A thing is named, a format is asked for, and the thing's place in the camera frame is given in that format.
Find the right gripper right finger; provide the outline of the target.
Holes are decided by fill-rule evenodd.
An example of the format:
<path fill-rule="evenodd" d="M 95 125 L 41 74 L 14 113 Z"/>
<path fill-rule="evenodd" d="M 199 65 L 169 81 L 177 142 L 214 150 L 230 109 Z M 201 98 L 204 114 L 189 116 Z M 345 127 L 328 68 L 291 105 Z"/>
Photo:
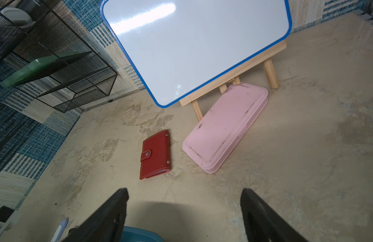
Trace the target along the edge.
<path fill-rule="evenodd" d="M 252 189 L 242 190 L 240 205 L 249 242 L 307 241 Z"/>

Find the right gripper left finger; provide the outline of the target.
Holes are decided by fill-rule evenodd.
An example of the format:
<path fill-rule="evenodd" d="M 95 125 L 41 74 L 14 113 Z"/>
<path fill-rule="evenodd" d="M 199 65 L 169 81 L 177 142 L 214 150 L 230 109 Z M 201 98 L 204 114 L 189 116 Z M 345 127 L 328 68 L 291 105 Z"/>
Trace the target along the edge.
<path fill-rule="evenodd" d="M 127 216 L 129 193 L 118 189 L 87 220 L 64 239 L 65 242 L 119 242 Z"/>

